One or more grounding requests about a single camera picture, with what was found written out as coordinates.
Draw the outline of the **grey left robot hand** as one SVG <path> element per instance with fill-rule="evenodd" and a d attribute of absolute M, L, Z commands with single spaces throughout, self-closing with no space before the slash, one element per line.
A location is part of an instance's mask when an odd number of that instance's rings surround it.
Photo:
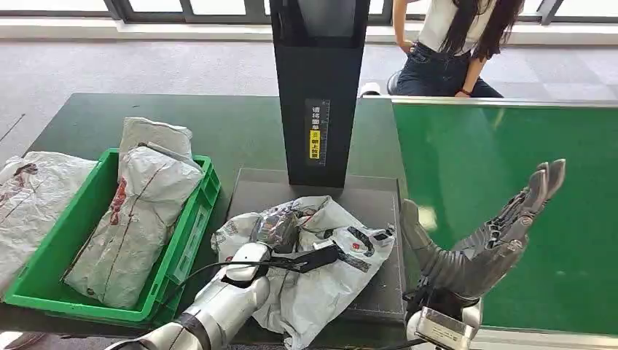
<path fill-rule="evenodd" d="M 298 216 L 290 206 L 276 206 L 259 213 L 251 240 L 266 244 L 277 254 L 294 251 L 299 239 Z"/>

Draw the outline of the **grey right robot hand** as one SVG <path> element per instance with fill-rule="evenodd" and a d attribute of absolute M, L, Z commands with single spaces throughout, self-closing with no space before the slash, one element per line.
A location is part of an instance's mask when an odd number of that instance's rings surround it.
<path fill-rule="evenodd" d="M 527 185 L 496 216 L 449 250 L 439 247 L 422 227 L 417 204 L 403 200 L 400 225 L 420 270 L 412 293 L 445 289 L 464 300 L 476 300 L 489 292 L 519 261 L 528 245 L 530 227 L 565 177 L 564 159 L 538 164 Z"/>

